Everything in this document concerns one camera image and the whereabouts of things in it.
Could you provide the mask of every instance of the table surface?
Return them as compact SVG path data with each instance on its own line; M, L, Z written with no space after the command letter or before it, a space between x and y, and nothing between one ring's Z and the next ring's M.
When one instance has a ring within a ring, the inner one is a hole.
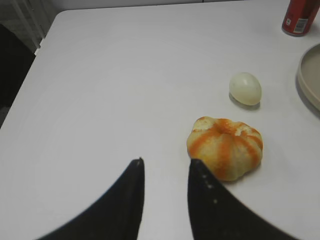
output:
M140 240L191 240L186 140L202 116L263 136L261 167L226 184L244 204L304 240L320 236L320 119L296 70L319 42L284 34L288 0L60 13L0 130L0 239L38 238L85 210L145 160ZM260 108L229 99L254 74Z

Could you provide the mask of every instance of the egg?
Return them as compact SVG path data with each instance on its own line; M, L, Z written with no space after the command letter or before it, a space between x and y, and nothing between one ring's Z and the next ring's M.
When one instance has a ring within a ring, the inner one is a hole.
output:
M234 99L249 106L257 105L262 96L258 79L248 72L234 75L229 83L229 91Z

